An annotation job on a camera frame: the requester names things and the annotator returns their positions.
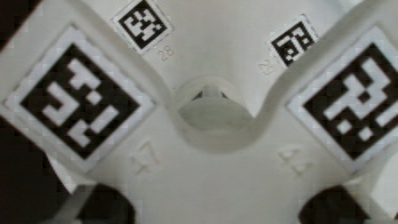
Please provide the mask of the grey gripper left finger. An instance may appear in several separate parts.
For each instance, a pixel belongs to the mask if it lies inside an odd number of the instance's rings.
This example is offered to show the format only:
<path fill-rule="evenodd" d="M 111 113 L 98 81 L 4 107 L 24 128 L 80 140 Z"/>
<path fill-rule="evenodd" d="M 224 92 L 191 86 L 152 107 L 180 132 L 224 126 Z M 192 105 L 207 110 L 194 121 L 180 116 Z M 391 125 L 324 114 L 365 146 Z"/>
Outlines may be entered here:
<path fill-rule="evenodd" d="M 80 185 L 56 215 L 57 224 L 136 224 L 136 207 L 104 184 Z"/>

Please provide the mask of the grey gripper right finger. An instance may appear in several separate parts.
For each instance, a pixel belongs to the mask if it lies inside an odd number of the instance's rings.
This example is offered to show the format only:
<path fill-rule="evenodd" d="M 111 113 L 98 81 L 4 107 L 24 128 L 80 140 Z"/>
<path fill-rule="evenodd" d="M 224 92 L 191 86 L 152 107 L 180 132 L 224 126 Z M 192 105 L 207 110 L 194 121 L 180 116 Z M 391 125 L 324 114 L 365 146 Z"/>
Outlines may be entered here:
<path fill-rule="evenodd" d="M 365 188 L 349 184 L 326 188 L 299 211 L 301 224 L 381 224 L 388 220 Z"/>

